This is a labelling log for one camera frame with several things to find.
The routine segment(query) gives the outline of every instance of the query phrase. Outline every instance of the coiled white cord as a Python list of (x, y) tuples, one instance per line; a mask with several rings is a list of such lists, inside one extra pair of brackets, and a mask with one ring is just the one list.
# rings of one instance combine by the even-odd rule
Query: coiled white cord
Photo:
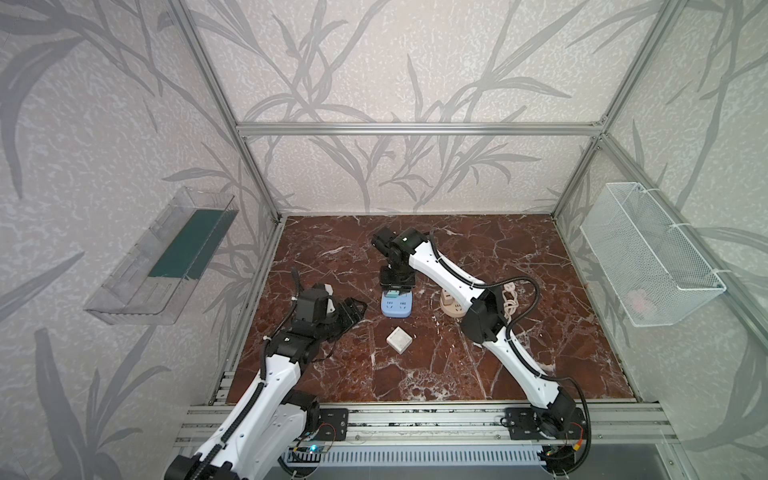
[(504, 284), (502, 296), (504, 297), (504, 318), (506, 318), (507, 323), (509, 323), (512, 320), (512, 314), (515, 313), (520, 306), (518, 303), (518, 292), (515, 289), (515, 282)]

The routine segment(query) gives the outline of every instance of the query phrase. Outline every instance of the black cable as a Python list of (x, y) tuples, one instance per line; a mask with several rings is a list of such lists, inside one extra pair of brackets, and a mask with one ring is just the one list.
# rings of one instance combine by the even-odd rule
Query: black cable
[[(303, 291), (303, 288), (301, 286), (301, 280), (299, 278), (299, 271), (296, 269), (296, 267), (291, 267), (290, 269), (291, 277), (293, 278), (293, 284), (296, 288), (296, 295), (294, 295), (294, 299), (299, 298), (299, 294)], [(250, 410), (253, 408), (254, 405), (256, 405), (256, 401), (259, 399), (259, 396), (261, 395), (261, 391), (264, 390), (264, 385), (266, 382), (266, 348), (270, 344), (270, 340), (276, 336), (280, 330), (283, 328), (283, 325), (290, 319), (290, 317), (293, 315), (293, 313), (296, 311), (296, 300), (293, 300), (291, 303), (291, 307), (288, 310), (288, 314), (283, 317), (283, 320), (277, 325), (277, 328), (274, 330), (271, 336), (264, 339), (264, 343), (261, 344), (261, 354), (260, 354), (260, 378), (261, 382), (259, 382), (259, 385), (257, 385), (256, 390), (253, 391), (253, 395), (250, 396), (248, 399), (248, 402), (245, 404), (245, 407), (240, 411), (240, 414), (234, 419), (234, 422), (232, 422), (229, 426), (229, 428), (224, 432), (224, 434), (221, 436), (220, 443), (213, 446), (213, 448), (208, 452), (208, 455), (205, 456), (205, 459), (200, 462), (200, 464), (195, 469), (194, 473), (192, 474), (192, 477), (190, 480), (200, 480), (203, 472), (206, 468), (208, 468), (208, 465), (214, 460), (216, 455), (221, 451), (223, 448), (222, 444), (226, 445), (227, 440), (230, 439), (230, 437), (235, 433), (235, 430), (237, 430), (237, 427), (240, 426), (240, 423), (243, 422), (245, 417), (248, 415)]]
[(569, 376), (565, 377), (557, 377), (557, 376), (549, 376), (545, 375), (544, 373), (539, 372), (537, 369), (532, 367), (528, 361), (523, 358), (523, 355), (518, 351), (518, 348), (515, 346), (515, 343), (511, 341), (511, 334), (510, 334), (511, 328), (507, 328), (504, 332), (505, 339), (507, 340), (507, 344), (512, 349), (512, 352), (515, 354), (516, 357), (518, 357), (518, 360), (520, 360), (520, 363), (523, 364), (523, 366), (533, 375), (537, 376), (540, 379), (548, 380), (550, 382), (570, 382), (573, 384), (574, 387), (576, 387), (576, 390), (578, 391), (579, 398), (581, 399), (581, 408), (584, 410), (584, 421), (586, 422), (586, 426), (584, 428), (584, 452), (581, 453), (581, 456), (579, 459), (574, 463), (574, 465), (568, 469), (564, 470), (563, 475), (567, 475), (571, 472), (573, 472), (576, 468), (579, 468), (582, 463), (584, 463), (584, 460), (587, 459), (587, 455), (589, 455), (590, 447), (592, 446), (592, 423), (589, 417), (589, 407), (587, 406), (587, 397), (584, 396), (584, 391), (581, 390), (581, 386), (576, 382), (576, 380), (572, 379)]
[[(501, 282), (495, 282), (495, 283), (474, 283), (471, 280), (464, 278), (464, 276), (461, 275), (459, 272), (456, 272), (455, 270), (453, 270), (442, 259), (442, 255), (440, 255), (440, 252), (437, 249), (437, 241), (435, 239), (435, 232), (434, 231), (429, 232), (429, 242), (432, 245), (432, 254), (435, 255), (435, 258), (440, 263), (440, 265), (442, 265), (442, 267), (445, 268), (448, 271), (448, 273), (453, 275), (456, 279), (460, 280), (465, 285), (469, 285), (469, 286), (471, 286), (473, 288), (479, 288), (479, 289), (486, 290), (486, 289), (489, 289), (489, 288), (494, 288), (494, 287), (497, 287), (497, 286), (504, 285), (506, 283), (516, 282), (516, 281), (519, 281), (519, 280), (524, 280), (524, 281), (530, 283), (533, 286), (534, 291), (535, 291), (535, 296), (534, 296), (533, 302), (531, 302), (531, 305), (527, 309), (525, 309), (525, 311), (523, 313), (521, 313), (520, 315), (516, 316), (514, 319), (509, 321), (509, 324), (507, 325), (507, 328), (505, 329), (504, 335), (505, 335), (505, 339), (507, 341), (507, 344), (512, 349), (512, 352), (515, 354), (516, 357), (518, 357), (518, 360), (520, 361), (520, 363), (522, 363), (523, 366), (530, 373), (532, 373), (533, 375), (537, 376), (540, 379), (548, 380), (550, 382), (570, 382), (570, 383), (573, 384), (574, 387), (576, 387), (576, 390), (578, 391), (579, 398), (581, 399), (581, 408), (584, 410), (584, 421), (586, 422), (586, 428), (584, 429), (584, 451), (581, 453), (581, 456), (574, 463), (574, 465), (570, 469), (564, 470), (562, 475), (567, 475), (567, 474), (573, 472), (574, 470), (576, 470), (576, 468), (579, 468), (581, 466), (581, 464), (584, 463), (584, 460), (587, 459), (587, 455), (589, 454), (589, 450), (590, 450), (590, 447), (592, 445), (592, 424), (591, 424), (591, 420), (590, 420), (590, 417), (589, 417), (589, 407), (587, 406), (587, 398), (584, 396), (584, 391), (581, 390), (581, 387), (579, 386), (578, 382), (576, 382), (576, 380), (572, 379), (571, 377), (555, 377), (555, 376), (545, 375), (544, 373), (539, 372), (537, 369), (532, 367), (525, 358), (523, 358), (523, 355), (518, 351), (518, 349), (515, 346), (515, 344), (511, 341), (511, 334), (510, 334), (510, 332), (512, 330), (512, 327), (517, 322), (519, 322), (521, 319), (525, 318), (531, 311), (533, 311), (533, 309), (538, 305), (538, 302), (541, 299), (541, 291), (539, 289), (538, 284), (536, 283), (535, 280), (533, 280), (531, 277), (526, 276), (526, 275), (512, 276), (512, 277), (510, 277), (510, 278), (508, 278), (506, 280), (502, 280)], [(556, 472), (552, 472), (552, 473), (555, 474), (555, 475), (562, 476), (561, 474), (556, 473)]]
[(324, 356), (322, 359), (314, 359), (310, 363), (318, 363), (318, 362), (325, 362), (327, 359), (331, 358), (333, 356), (333, 351), (336, 350), (336, 344), (339, 342), (339, 340), (335, 341), (333, 345), (331, 346), (331, 351), (328, 352), (328, 355)]
[(277, 463), (280, 464), (280, 468), (282, 468), (285, 473), (290, 475), (291, 478), (307, 478), (308, 476), (312, 475), (315, 472), (315, 470), (317, 470), (317, 467), (315, 467), (315, 468), (313, 468), (313, 470), (311, 472), (307, 473), (306, 475), (301, 474), (299, 472), (299, 470), (296, 469), (296, 468), (291, 470), (291, 468), (288, 465), (286, 465), (286, 463), (283, 460), (282, 456), (277, 457)]
[(448, 273), (453, 275), (457, 280), (461, 281), (465, 285), (469, 285), (472, 288), (479, 288), (479, 289), (487, 290), (487, 289), (494, 288), (494, 287), (497, 287), (497, 286), (505, 285), (506, 283), (518, 282), (518, 281), (528, 282), (528, 283), (530, 283), (533, 286), (534, 297), (533, 297), (533, 301), (531, 302), (531, 305), (529, 305), (528, 308), (525, 309), (525, 311), (523, 313), (520, 313), (514, 319), (511, 319), (509, 321), (509, 324), (507, 325), (507, 330), (512, 328), (513, 325), (515, 325), (517, 322), (519, 322), (520, 320), (525, 318), (528, 314), (530, 314), (533, 311), (533, 309), (536, 308), (536, 306), (538, 305), (539, 301), (541, 301), (541, 289), (539, 288), (538, 283), (536, 283), (536, 280), (533, 280), (528, 275), (510, 276), (506, 280), (503, 280), (501, 282), (495, 282), (495, 283), (474, 283), (471, 280), (465, 278), (459, 272), (457, 272), (454, 269), (452, 269), (446, 263), (446, 261), (443, 260), (442, 255), (440, 254), (440, 252), (437, 249), (437, 239), (435, 238), (435, 232), (434, 231), (429, 232), (429, 243), (432, 246), (432, 254), (435, 256), (435, 258), (437, 259), (438, 263), (440, 263), (440, 265), (442, 265), (442, 267), (445, 268), (448, 271)]

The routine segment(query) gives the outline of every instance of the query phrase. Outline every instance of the red wire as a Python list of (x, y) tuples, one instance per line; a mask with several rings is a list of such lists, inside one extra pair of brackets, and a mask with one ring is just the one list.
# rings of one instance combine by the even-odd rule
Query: red wire
[(331, 425), (330, 423), (323, 422), (323, 423), (320, 424), (320, 427), (318, 427), (318, 429), (321, 429), (323, 427), (323, 425), (328, 425), (331, 428), (331, 430), (333, 430), (333, 440), (331, 440), (331, 445), (328, 447), (328, 450), (330, 450), (331, 447), (333, 447), (333, 443), (336, 441), (336, 428), (333, 425)]
[(576, 422), (571, 422), (573, 425), (576, 425), (578, 428), (581, 429), (581, 434), (578, 436), (579, 442), (584, 439), (584, 427), (577, 424)]

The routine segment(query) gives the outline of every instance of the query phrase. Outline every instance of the green mat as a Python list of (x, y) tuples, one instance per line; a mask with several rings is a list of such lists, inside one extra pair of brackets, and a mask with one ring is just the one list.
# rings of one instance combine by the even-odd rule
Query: green mat
[(196, 210), (149, 276), (199, 280), (236, 215), (237, 210)]

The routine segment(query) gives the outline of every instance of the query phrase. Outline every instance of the transparent acrylic bin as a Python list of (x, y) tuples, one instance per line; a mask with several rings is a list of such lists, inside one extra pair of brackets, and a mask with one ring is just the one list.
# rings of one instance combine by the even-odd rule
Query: transparent acrylic bin
[(635, 326), (675, 324), (725, 291), (641, 184), (606, 184), (581, 232)]
[[(179, 278), (149, 276), (182, 228), (198, 210), (222, 210), (203, 246)], [(173, 325), (192, 296), (200, 278), (190, 278), (193, 266), (207, 266), (204, 258), (218, 248), (237, 215), (234, 195), (198, 192), (182, 187), (160, 216), (85, 304), (85, 310), (110, 324)]]

